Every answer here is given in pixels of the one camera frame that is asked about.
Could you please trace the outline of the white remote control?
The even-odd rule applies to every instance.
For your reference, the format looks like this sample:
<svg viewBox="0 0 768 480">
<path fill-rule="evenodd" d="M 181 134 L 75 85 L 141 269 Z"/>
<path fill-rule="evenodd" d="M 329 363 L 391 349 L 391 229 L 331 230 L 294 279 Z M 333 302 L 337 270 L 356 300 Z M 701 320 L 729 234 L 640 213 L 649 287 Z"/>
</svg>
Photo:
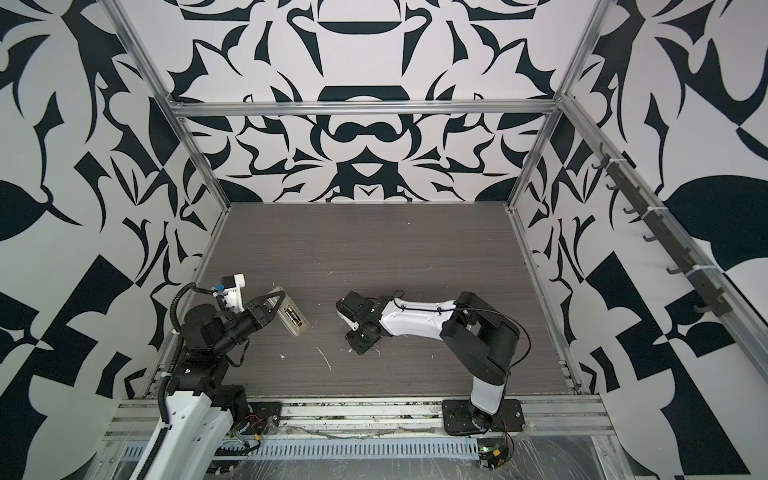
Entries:
<svg viewBox="0 0 768 480">
<path fill-rule="evenodd" d="M 281 287 L 275 287 L 271 292 L 274 291 L 284 290 Z M 294 337 L 303 335 L 310 328 L 306 316 L 300 311 L 298 305 L 287 293 L 276 317 Z"/>
</svg>

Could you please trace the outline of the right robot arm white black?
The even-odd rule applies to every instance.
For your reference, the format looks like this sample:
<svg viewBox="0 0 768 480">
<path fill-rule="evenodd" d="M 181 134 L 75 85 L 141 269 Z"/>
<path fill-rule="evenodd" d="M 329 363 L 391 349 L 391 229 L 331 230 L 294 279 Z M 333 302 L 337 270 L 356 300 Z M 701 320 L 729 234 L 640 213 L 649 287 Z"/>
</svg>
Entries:
<svg viewBox="0 0 768 480">
<path fill-rule="evenodd" d="M 483 420 L 498 413 L 518 343 L 527 335 L 518 322 L 472 292 L 426 303 L 351 291 L 336 302 L 336 312 L 350 327 L 345 338 L 359 355 L 385 337 L 443 342 L 472 375 L 470 413 Z"/>
</svg>

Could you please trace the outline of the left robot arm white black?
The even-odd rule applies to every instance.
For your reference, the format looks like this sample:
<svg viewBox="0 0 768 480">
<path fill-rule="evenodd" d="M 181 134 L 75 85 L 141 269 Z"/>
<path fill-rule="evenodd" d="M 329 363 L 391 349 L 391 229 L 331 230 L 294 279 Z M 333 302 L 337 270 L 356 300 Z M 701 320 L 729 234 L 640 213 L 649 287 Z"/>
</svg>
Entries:
<svg viewBox="0 0 768 480">
<path fill-rule="evenodd" d="M 261 449 L 260 438 L 240 437 L 252 414 L 244 387 L 226 385 L 224 378 L 237 365 L 229 353 L 247 346 L 250 336 L 271 323 L 287 299 L 286 292 L 277 289 L 247 302 L 239 312 L 223 302 L 199 304 L 182 322 L 171 312 L 180 343 L 170 369 L 162 374 L 160 419 L 133 479 L 202 479 L 221 472 L 213 465 L 218 454 L 245 459 Z"/>
</svg>

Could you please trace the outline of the small circuit board right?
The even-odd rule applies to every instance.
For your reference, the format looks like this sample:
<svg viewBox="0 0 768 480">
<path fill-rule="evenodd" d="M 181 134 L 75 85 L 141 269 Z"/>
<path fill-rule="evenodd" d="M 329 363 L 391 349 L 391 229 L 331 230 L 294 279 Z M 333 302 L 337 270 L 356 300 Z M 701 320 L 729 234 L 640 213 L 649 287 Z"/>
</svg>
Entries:
<svg viewBox="0 0 768 480">
<path fill-rule="evenodd" d="M 478 443 L 478 464 L 481 468 L 496 470 L 502 467 L 509 458 L 510 447 L 502 443 Z"/>
</svg>

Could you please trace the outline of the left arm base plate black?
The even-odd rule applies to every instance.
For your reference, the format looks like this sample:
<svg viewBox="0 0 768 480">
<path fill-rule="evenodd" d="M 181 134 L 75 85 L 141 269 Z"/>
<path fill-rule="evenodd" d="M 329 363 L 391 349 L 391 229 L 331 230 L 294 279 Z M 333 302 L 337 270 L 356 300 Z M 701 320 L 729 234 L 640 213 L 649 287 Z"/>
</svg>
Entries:
<svg viewBox="0 0 768 480">
<path fill-rule="evenodd" d="M 250 402 L 245 416 L 233 428 L 243 435 L 268 434 L 280 426 L 282 407 L 279 401 Z"/>
</svg>

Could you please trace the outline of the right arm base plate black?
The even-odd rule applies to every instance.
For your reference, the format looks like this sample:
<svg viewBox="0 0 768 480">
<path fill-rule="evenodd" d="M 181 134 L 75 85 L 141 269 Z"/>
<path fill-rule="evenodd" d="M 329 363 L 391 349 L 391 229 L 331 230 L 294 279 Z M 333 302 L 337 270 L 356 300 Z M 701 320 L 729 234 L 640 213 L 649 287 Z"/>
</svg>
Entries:
<svg viewBox="0 0 768 480">
<path fill-rule="evenodd" d="M 488 432 L 522 432 L 526 424 L 521 403 L 503 399 L 491 415 L 475 407 L 468 399 L 441 402 L 443 428 L 450 436 L 471 436 Z"/>
</svg>

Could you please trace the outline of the horizontal aluminium frame bar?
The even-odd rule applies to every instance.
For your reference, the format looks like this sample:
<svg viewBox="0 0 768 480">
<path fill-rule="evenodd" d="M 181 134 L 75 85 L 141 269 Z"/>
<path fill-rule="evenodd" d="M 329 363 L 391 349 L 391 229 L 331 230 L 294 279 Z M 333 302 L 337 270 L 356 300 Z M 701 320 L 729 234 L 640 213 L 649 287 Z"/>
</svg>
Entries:
<svg viewBox="0 0 768 480">
<path fill-rule="evenodd" d="M 551 99 L 528 100 L 409 100 L 409 101 L 311 101 L 311 102 L 171 102 L 177 117 L 308 116 L 375 114 L 549 113 Z"/>
</svg>

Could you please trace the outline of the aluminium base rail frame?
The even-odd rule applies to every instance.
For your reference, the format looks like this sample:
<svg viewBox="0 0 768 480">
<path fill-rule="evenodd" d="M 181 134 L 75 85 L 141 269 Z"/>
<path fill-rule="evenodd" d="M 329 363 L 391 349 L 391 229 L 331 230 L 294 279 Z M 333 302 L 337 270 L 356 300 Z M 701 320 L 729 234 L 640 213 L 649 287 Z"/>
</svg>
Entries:
<svg viewBox="0 0 768 480">
<path fill-rule="evenodd" d="M 518 396 L 523 431 L 530 435 L 612 435 L 607 410 L 595 395 Z M 441 397 L 284 398 L 280 412 L 255 425 L 277 438 L 442 436 Z"/>
</svg>

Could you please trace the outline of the grey wall hook rack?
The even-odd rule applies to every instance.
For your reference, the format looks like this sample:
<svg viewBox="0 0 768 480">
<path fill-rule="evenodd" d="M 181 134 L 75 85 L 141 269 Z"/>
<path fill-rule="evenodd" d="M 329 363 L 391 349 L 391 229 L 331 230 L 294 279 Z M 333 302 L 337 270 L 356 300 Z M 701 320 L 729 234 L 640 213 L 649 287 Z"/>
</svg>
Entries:
<svg viewBox="0 0 768 480">
<path fill-rule="evenodd" d="M 644 236 L 643 240 L 659 243 L 674 264 L 666 268 L 667 273 L 683 275 L 700 296 L 703 304 L 695 305 L 694 310 L 720 318 L 731 313 L 733 306 L 725 296 L 725 289 L 715 279 L 716 267 L 694 252 L 693 243 L 686 239 L 679 222 L 634 172 L 630 162 L 610 155 L 604 142 L 599 143 L 599 155 L 601 159 L 594 169 L 604 170 L 613 181 L 608 189 L 621 192 L 628 200 L 630 207 L 624 212 L 636 216 L 649 229 L 650 235 Z"/>
</svg>

